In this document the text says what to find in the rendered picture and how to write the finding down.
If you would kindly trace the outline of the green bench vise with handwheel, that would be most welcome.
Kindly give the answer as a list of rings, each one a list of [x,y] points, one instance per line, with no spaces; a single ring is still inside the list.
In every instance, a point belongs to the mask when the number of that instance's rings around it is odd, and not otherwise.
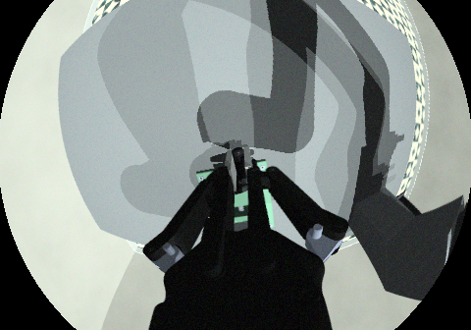
[[[248,193],[247,193],[247,176],[244,166],[244,150],[242,147],[236,147],[232,150],[232,155],[236,169],[236,192],[235,192],[235,231],[248,228],[247,212],[248,212]],[[267,168],[266,160],[257,161],[258,169],[265,171]],[[210,178],[212,181],[217,180],[216,169],[206,170],[196,173],[198,183],[202,180]],[[270,220],[270,227],[274,227],[272,199],[268,190],[263,190],[265,195],[266,207]],[[244,206],[246,205],[246,206]],[[244,207],[243,207],[244,206]]]

